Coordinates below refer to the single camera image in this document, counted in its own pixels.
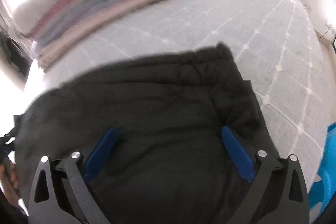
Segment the person's left hand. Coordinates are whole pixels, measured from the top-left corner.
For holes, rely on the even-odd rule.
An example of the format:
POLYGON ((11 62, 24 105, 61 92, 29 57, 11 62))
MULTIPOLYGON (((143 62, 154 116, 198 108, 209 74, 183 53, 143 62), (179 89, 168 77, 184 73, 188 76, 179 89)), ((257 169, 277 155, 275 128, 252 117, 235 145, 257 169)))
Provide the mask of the person's left hand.
POLYGON ((19 188, 19 180, 16 172, 16 165, 10 162, 9 166, 1 163, 1 184, 3 194, 9 204, 14 207, 19 206, 19 195, 16 190, 19 188))

